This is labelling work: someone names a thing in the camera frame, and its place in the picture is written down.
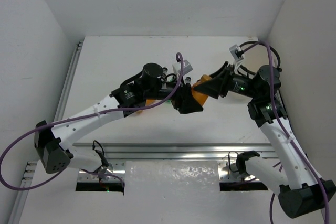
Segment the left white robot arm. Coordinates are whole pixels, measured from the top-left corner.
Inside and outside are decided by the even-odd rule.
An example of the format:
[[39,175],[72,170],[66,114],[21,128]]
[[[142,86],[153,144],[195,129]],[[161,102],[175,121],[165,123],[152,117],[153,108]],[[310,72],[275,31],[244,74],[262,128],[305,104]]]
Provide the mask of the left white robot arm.
[[165,69],[147,63],[140,73],[123,82],[101,101],[51,127],[46,121],[36,125],[34,148],[46,173],[54,174],[67,167],[103,173],[109,163],[103,151],[82,151],[74,143],[98,128],[143,110],[148,100],[169,100],[180,114],[202,112],[203,107],[192,95],[189,83],[179,78],[167,82]]

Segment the orange bottle front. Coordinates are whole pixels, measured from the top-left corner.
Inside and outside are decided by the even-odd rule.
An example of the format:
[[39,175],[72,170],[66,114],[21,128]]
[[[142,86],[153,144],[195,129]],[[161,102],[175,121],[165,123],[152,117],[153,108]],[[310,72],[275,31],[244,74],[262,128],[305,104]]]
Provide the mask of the orange bottle front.
[[212,79],[212,77],[210,77],[210,76],[204,74],[204,75],[202,75],[201,78],[200,78],[195,84],[193,84],[193,86],[192,86],[192,95],[193,95],[194,99],[195,99],[201,106],[203,106],[204,103],[206,102],[206,100],[207,100],[207,98],[208,98],[208,95],[196,91],[195,88],[196,88],[198,85],[200,85],[200,84],[202,84],[202,83],[204,83],[204,82],[206,82],[206,81],[209,81],[209,80],[211,80],[211,79]]

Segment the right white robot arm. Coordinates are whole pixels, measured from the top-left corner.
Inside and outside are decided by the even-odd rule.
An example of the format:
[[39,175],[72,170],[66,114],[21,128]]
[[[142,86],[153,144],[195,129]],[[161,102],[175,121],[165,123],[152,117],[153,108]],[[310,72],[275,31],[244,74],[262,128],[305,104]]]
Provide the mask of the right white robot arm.
[[328,222],[329,201],[335,194],[335,184],[322,179],[292,133],[287,112],[275,98],[281,86],[279,77],[279,71],[270,65],[261,66],[250,79],[235,74],[234,67],[225,63],[211,79],[197,84],[194,90],[215,99],[225,97],[228,92],[251,98],[250,118],[271,143],[284,172],[269,167],[256,151],[248,151],[237,156],[239,174],[257,177],[278,197],[288,217],[297,218],[325,209],[325,222]]

